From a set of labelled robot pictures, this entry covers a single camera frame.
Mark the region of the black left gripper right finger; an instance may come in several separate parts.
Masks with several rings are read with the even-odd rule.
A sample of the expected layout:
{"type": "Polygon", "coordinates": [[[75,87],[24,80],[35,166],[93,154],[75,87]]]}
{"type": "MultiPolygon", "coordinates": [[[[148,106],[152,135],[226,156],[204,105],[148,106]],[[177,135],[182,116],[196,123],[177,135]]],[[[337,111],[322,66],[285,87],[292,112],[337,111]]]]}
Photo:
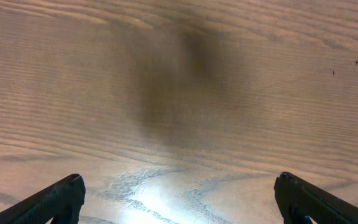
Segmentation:
{"type": "Polygon", "coordinates": [[[357,207],[290,172],[282,172],[273,189],[284,224],[358,224],[357,207]]]}

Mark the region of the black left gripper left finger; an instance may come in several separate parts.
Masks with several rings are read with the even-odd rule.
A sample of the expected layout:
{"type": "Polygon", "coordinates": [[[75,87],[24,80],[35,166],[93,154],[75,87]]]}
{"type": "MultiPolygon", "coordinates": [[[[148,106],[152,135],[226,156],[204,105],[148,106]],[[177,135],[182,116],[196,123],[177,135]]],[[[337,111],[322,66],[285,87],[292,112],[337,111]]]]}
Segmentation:
{"type": "Polygon", "coordinates": [[[77,224],[85,193],[82,176],[70,174],[0,212],[0,224],[77,224]]]}

